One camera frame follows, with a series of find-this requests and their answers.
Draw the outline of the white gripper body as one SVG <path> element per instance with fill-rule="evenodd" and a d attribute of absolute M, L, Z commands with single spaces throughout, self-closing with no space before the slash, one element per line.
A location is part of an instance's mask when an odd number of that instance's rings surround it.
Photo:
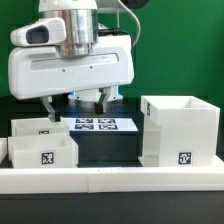
<path fill-rule="evenodd" d="M 87 56 L 61 57 L 55 46 L 15 48 L 9 56 L 9 89 L 17 99 L 130 84 L 131 38 L 104 36 Z"/>

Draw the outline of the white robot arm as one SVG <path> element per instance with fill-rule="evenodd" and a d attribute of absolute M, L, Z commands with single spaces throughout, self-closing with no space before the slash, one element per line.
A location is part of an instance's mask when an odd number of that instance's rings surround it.
<path fill-rule="evenodd" d="M 11 94 L 41 99 L 49 119 L 58 122 L 53 95 L 97 89 L 101 96 L 95 112 L 104 113 L 111 88 L 134 78 L 131 49 L 139 38 L 102 27 L 98 15 L 131 14 L 149 1 L 39 0 L 43 17 L 10 35 L 15 45 L 8 59 Z"/>

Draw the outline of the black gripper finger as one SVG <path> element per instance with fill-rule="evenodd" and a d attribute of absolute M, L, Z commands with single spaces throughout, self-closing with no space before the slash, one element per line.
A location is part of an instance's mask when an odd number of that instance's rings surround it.
<path fill-rule="evenodd" d="M 51 105 L 52 97 L 51 96 L 41 97 L 41 102 L 48 112 L 48 118 L 50 119 L 50 121 L 60 122 L 61 121 L 60 114 L 56 112 L 55 109 Z"/>
<path fill-rule="evenodd" d="M 107 108 L 107 102 L 111 95 L 111 88 L 100 88 L 100 98 L 99 100 L 94 104 L 95 113 L 97 115 L 104 114 L 106 112 Z"/>

